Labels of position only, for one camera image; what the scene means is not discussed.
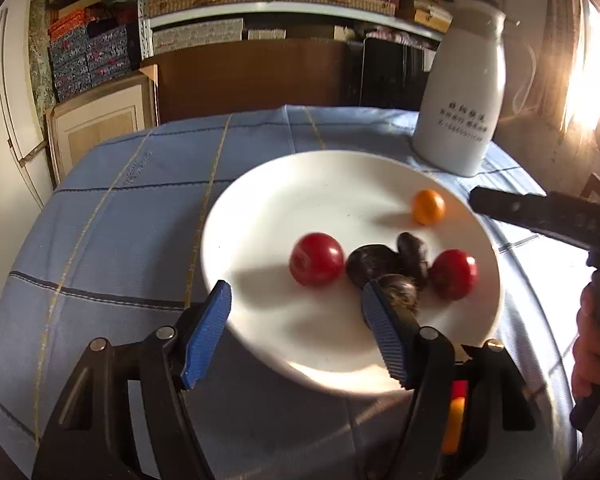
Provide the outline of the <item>person's right hand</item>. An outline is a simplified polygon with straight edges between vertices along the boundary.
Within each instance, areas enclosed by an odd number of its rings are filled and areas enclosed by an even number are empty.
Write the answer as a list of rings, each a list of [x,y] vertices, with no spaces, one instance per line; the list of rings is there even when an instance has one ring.
[[[572,348],[571,390],[577,400],[587,398],[594,386],[600,386],[600,326],[594,314],[593,284],[588,283],[581,292],[577,314],[578,336]]]

